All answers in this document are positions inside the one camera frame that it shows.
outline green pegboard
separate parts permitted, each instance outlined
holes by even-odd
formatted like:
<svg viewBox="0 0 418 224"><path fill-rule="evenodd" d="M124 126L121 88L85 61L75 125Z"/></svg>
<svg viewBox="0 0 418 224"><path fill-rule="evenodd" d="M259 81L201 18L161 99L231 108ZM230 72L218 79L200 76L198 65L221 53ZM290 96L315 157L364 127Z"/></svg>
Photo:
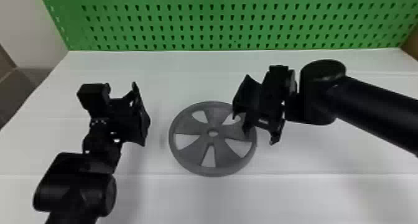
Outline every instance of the green pegboard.
<svg viewBox="0 0 418 224"><path fill-rule="evenodd" d="M70 50L398 47L418 0L44 0Z"/></svg>

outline white table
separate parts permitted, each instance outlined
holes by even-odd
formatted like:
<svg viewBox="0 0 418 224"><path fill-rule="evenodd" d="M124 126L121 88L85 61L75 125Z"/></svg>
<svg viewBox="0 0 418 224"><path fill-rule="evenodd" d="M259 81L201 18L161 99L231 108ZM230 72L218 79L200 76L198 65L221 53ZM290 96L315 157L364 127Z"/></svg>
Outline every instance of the white table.
<svg viewBox="0 0 418 224"><path fill-rule="evenodd" d="M231 102L246 73L261 81L270 64L299 72L320 58L418 98L418 63L399 49L70 52L0 131L1 223L44 223L34 190L59 152L81 152L88 130L80 85L109 82L119 97L132 81L152 124L146 147L124 145L116 206L100 223L418 223L418 159L342 121L287 123L272 147L258 130L252 161L228 177L191 174L172 156L168 128L187 106Z"/></svg>

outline wheel center hole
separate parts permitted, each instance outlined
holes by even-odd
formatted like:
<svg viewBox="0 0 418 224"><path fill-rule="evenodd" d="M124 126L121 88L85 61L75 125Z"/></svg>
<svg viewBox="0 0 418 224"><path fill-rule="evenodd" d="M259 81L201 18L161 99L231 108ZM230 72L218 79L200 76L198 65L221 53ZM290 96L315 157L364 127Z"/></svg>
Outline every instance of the wheel center hole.
<svg viewBox="0 0 418 224"><path fill-rule="evenodd" d="M210 136L210 137L215 137L215 136L217 136L219 133L218 133L218 131L216 131L216 130L209 130L208 131L208 135Z"/></svg>

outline wheel rim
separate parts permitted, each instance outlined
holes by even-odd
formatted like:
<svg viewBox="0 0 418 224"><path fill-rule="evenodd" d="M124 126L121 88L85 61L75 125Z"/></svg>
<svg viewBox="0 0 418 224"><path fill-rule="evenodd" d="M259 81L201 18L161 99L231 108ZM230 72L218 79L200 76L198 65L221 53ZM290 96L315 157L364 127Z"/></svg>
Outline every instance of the wheel rim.
<svg viewBox="0 0 418 224"><path fill-rule="evenodd" d="M193 117L197 111L204 112L207 123ZM223 124L231 113L232 106L228 103L205 101L189 106L176 116L170 127L169 144L174 157L184 168L195 174L220 177L234 174L250 161L257 146L256 130L253 128L247 135L244 134L241 129L244 114L239 114L239 121L233 124ZM198 138L179 149L175 140L178 134ZM249 151L242 157L237 155L226 142L227 139L250 142ZM210 147L213 147L215 153L214 167L202 165Z"/></svg>

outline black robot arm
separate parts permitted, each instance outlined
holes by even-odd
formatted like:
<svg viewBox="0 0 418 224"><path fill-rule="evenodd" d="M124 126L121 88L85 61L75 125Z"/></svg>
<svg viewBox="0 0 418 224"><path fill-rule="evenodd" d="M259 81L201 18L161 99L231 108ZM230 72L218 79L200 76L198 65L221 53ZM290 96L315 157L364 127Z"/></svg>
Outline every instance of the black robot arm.
<svg viewBox="0 0 418 224"><path fill-rule="evenodd" d="M107 216L116 200L113 173L126 141L145 146L150 118L139 89L110 98L105 83L83 84L77 93L90 116L83 152L60 153L38 185L34 208L49 212L47 224L94 224Z"/></svg>
<svg viewBox="0 0 418 224"><path fill-rule="evenodd" d="M270 66L262 83L247 76L233 99L234 114L246 113L243 131L253 126L280 140L285 121L331 124L336 118L415 155L418 154L418 100L346 76L344 64L318 60L300 72Z"/></svg>

